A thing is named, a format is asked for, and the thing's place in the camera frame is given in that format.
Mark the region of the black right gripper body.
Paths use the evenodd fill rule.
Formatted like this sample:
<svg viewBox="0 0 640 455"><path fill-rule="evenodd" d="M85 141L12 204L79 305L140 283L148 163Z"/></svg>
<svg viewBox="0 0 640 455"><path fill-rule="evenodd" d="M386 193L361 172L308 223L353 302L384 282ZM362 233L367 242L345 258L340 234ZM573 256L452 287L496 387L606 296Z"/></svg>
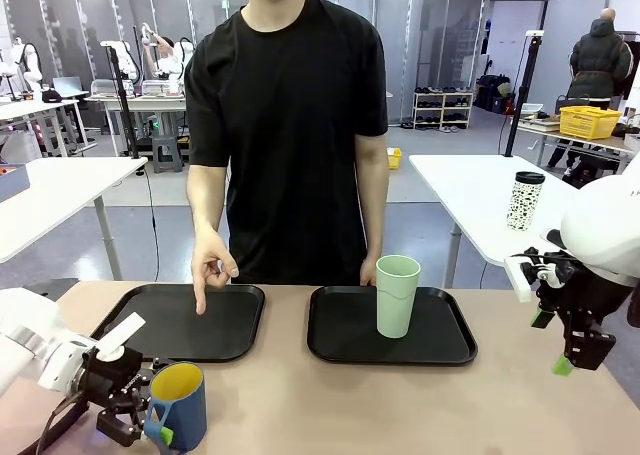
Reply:
<svg viewBox="0 0 640 455"><path fill-rule="evenodd" d="M564 250L541 252L534 247L520 256L526 259L520 268L530 284L545 281L556 290L555 315L561 320L568 313L590 313L596 317L596 302L588 294L595 276L575 256Z"/></svg>

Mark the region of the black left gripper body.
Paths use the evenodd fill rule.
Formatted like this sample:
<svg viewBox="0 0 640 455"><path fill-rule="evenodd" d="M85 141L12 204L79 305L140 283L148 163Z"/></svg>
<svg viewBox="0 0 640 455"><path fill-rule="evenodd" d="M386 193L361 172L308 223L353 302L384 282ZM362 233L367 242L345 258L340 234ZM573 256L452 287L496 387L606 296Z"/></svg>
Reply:
<svg viewBox="0 0 640 455"><path fill-rule="evenodd" d="M113 361L99 360L98 355L96 348L82 354L73 388L108 413L139 418L148 407L153 375L150 368L144 367L142 354L124 347L124 352Z"/></svg>

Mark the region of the person right hand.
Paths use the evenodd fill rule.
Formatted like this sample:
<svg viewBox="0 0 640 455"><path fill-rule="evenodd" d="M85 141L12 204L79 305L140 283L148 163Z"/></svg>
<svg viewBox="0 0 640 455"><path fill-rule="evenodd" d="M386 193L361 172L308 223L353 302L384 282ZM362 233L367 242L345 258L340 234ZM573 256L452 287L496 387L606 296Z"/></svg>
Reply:
<svg viewBox="0 0 640 455"><path fill-rule="evenodd" d="M195 244L191 262L196 313L206 310L206 288L221 288L239 276L239 268L222 238L211 226L195 229Z"/></svg>

